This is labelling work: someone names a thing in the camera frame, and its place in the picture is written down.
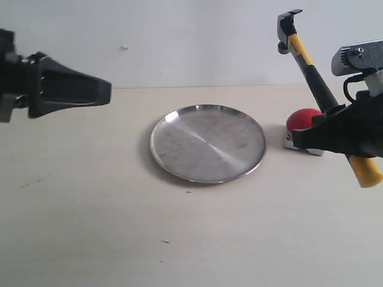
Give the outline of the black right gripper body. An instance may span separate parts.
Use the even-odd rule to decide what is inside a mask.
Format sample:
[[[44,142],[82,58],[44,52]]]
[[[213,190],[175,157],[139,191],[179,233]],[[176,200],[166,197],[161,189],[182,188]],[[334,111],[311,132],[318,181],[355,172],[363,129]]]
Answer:
[[[358,91],[354,99],[348,92],[345,96],[351,102],[344,121],[345,154],[382,157],[382,94]]]

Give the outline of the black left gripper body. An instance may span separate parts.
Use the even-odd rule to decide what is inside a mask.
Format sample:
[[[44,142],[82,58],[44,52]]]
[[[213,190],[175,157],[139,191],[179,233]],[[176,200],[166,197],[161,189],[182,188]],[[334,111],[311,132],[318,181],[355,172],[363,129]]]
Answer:
[[[36,102],[32,60],[17,54],[15,32],[1,29],[1,121],[14,109],[31,109]]]

